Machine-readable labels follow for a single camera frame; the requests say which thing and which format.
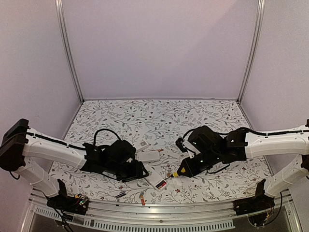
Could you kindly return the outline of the small white remote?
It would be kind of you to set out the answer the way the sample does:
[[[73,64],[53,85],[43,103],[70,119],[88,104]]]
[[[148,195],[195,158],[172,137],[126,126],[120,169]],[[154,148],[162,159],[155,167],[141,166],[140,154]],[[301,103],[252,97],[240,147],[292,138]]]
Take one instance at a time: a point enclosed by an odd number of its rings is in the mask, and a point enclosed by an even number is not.
[[[146,164],[145,169],[149,172],[149,176],[145,177],[145,179],[156,191],[161,192],[167,188],[167,186],[169,185],[168,183],[161,190],[156,189],[155,186],[165,179],[157,171],[155,171],[150,165]]]

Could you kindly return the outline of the yellow handled screwdriver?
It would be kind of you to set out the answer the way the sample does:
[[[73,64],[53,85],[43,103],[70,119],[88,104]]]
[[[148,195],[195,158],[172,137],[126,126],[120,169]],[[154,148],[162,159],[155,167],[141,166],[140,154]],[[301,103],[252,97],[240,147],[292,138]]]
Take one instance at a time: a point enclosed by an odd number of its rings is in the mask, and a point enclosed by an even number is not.
[[[178,173],[177,172],[174,172],[174,173],[171,173],[166,179],[170,179],[170,178],[175,178],[175,177],[178,177]]]

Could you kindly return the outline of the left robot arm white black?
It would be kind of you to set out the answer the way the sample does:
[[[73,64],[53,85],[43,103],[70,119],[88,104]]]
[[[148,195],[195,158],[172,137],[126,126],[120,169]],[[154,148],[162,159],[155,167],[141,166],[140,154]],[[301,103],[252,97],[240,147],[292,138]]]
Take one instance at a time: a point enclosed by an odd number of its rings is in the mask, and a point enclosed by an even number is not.
[[[0,167],[24,177],[62,210],[72,205],[65,194],[65,184],[51,177],[34,158],[60,162],[83,172],[115,175],[115,180],[129,182],[148,177],[141,161],[135,158],[136,148],[119,137],[111,145],[92,143],[70,144],[44,135],[20,119],[3,136],[0,146]]]

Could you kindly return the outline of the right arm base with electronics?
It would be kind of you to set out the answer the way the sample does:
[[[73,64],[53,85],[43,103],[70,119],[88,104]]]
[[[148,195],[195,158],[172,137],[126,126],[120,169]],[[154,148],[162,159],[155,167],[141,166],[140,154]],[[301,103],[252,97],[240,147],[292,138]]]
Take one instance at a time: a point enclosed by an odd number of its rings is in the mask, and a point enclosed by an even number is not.
[[[265,226],[273,213],[274,197],[265,194],[266,180],[260,181],[255,189],[254,196],[233,201],[233,209],[237,216],[251,214],[249,222],[255,227]]]

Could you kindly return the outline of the white remote control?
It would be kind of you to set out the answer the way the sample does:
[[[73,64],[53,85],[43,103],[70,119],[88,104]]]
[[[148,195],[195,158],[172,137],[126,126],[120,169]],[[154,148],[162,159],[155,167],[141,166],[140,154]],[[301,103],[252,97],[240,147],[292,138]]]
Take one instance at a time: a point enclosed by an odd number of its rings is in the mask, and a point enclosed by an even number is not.
[[[143,163],[159,161],[160,153],[157,150],[139,152],[137,153],[137,160]]]

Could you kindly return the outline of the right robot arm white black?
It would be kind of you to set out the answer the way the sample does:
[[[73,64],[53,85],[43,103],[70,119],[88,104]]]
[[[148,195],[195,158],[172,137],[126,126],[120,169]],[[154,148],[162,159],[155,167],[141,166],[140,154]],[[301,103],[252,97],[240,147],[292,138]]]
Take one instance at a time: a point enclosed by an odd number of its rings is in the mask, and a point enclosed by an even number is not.
[[[241,127],[228,133],[201,126],[178,138],[176,146],[189,156],[182,160],[172,177],[194,177],[217,163],[229,166],[235,161],[261,156],[295,154],[296,157],[274,176],[249,188],[248,193],[254,194],[249,203],[254,211],[267,205],[268,198],[274,198],[309,175],[308,124],[277,131],[254,131]]]

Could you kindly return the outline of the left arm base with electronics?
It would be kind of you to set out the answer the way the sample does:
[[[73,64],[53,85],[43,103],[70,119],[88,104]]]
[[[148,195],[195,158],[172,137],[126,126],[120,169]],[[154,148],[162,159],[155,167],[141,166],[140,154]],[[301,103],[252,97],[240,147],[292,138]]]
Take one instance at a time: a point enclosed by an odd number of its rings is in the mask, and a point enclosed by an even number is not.
[[[57,182],[59,184],[58,194],[54,197],[47,197],[47,206],[64,212],[86,215],[89,198],[82,194],[69,196],[64,182],[60,179]]]

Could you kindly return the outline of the long white remote with buttons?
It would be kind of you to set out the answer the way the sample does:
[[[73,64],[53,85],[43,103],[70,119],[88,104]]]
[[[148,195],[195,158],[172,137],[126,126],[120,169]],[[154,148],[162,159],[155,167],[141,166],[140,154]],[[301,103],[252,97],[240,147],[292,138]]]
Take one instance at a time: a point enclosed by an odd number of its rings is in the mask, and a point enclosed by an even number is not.
[[[141,147],[148,147],[149,144],[148,144],[146,141],[141,141],[141,142],[140,142],[140,146],[141,146]]]

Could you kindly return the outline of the white battery cover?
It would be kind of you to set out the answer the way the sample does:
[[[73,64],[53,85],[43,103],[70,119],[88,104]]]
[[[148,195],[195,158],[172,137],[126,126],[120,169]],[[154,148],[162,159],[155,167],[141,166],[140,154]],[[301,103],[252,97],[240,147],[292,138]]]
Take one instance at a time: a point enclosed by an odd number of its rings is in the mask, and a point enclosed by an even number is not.
[[[183,185],[182,181],[180,178],[172,178],[171,179],[171,182],[172,182],[172,186],[177,189],[179,187],[181,187]]]

